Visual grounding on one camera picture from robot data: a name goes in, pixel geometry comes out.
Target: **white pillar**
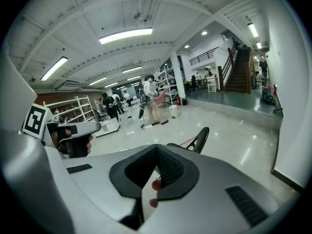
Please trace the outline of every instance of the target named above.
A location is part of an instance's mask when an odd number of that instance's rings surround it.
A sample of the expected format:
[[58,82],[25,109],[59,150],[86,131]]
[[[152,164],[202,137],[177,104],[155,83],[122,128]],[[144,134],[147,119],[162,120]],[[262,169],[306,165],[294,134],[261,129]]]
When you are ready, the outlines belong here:
[[177,91],[179,93],[179,96],[180,98],[185,98],[182,74],[181,74],[179,61],[177,59],[175,51],[171,52],[171,64],[172,64],[172,68],[174,69],[175,81],[176,81],[176,86],[177,86]]

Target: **red fire extinguisher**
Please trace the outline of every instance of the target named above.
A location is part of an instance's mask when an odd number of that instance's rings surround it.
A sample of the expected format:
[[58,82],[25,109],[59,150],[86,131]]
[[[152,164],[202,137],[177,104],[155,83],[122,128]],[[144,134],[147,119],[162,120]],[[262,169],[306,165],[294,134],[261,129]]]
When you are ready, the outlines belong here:
[[277,85],[276,85],[276,83],[274,83],[273,87],[274,87],[273,94],[276,96],[277,95]]

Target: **pink chair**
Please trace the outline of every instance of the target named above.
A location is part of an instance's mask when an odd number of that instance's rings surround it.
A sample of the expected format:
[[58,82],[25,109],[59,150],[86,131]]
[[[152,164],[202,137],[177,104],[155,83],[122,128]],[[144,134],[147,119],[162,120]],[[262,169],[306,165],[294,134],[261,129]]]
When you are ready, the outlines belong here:
[[166,102],[165,91],[161,91],[159,96],[155,97],[154,101],[157,105]]

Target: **air conditioning unit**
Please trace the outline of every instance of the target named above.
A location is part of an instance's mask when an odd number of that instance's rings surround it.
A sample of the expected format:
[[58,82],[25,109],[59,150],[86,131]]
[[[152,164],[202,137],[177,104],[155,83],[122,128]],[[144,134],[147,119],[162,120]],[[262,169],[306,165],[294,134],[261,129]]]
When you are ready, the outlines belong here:
[[66,80],[60,86],[57,87],[57,90],[68,91],[68,90],[77,90],[82,86],[80,82],[74,80]]

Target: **white plastic container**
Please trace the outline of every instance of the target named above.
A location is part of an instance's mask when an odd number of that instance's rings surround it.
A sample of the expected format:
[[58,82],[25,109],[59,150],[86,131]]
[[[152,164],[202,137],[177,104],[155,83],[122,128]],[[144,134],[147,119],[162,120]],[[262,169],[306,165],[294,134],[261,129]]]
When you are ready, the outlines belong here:
[[171,118],[176,119],[179,117],[179,112],[177,110],[177,105],[172,105],[169,107]]

